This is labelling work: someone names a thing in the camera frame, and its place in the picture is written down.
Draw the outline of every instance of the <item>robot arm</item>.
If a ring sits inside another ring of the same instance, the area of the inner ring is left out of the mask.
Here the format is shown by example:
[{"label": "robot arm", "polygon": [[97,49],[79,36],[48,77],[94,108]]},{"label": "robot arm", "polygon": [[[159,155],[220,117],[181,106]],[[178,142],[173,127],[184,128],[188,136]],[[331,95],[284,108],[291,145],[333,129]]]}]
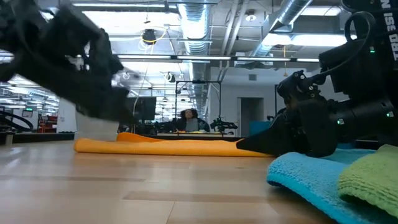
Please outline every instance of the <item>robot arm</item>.
[{"label": "robot arm", "polygon": [[[14,55],[0,64],[0,81],[19,74],[76,104],[87,116],[131,122],[125,102],[129,91],[111,86],[123,66],[111,52],[108,34],[70,2],[62,2],[47,22],[35,0],[0,1],[0,48]],[[85,66],[76,68],[70,59],[79,55]]]},{"label": "robot arm", "polygon": [[[398,130],[398,1],[346,0],[352,12],[345,25],[347,43],[319,55],[321,73],[298,71],[277,87],[286,109],[270,128],[237,143],[239,149],[281,155],[300,152],[329,156],[338,143]],[[354,22],[357,39],[350,34]],[[349,100],[321,96],[318,85],[330,76],[335,92]]]}]

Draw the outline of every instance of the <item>computer monitor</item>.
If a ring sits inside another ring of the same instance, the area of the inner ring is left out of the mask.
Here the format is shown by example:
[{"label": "computer monitor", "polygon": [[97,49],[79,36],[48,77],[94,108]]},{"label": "computer monitor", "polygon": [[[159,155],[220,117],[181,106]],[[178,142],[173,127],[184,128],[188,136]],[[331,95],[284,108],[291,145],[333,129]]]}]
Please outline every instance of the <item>computer monitor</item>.
[{"label": "computer monitor", "polygon": [[[129,106],[133,109],[137,98],[129,98]],[[136,104],[136,119],[141,121],[155,120],[156,97],[140,97]]]},{"label": "computer monitor", "polygon": [[23,118],[31,118],[31,117],[33,117],[33,111],[24,110],[22,112],[22,117]]}]

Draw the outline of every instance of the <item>orange cloth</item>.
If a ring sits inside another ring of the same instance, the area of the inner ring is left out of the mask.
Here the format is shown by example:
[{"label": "orange cloth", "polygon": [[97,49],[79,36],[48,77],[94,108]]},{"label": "orange cloth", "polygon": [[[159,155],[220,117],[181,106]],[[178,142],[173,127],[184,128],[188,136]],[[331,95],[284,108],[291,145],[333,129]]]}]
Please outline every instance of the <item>orange cloth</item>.
[{"label": "orange cloth", "polygon": [[144,154],[168,156],[269,157],[270,155],[236,148],[236,142],[204,140],[161,140],[121,133],[116,142],[79,139],[76,152]]}]

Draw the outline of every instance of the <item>doorway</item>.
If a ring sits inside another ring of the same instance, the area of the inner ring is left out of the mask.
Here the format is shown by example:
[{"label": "doorway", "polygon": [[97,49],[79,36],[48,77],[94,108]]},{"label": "doorway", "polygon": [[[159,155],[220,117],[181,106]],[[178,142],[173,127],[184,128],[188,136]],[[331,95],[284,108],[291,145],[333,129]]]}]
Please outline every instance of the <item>doorway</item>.
[{"label": "doorway", "polygon": [[264,121],[264,98],[238,98],[238,136],[250,135],[250,123]]}]

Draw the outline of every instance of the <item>table surface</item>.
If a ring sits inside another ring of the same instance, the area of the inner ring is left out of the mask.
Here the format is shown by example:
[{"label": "table surface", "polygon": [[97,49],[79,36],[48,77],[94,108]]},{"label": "table surface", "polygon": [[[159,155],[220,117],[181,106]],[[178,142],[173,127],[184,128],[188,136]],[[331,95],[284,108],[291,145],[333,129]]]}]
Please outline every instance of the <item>table surface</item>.
[{"label": "table surface", "polygon": [[211,133],[158,133],[158,136],[182,136],[182,137],[209,137],[209,138],[235,138],[233,134],[211,134]]},{"label": "table surface", "polygon": [[75,154],[72,147],[0,147],[1,223],[334,223],[266,184],[271,158]]}]

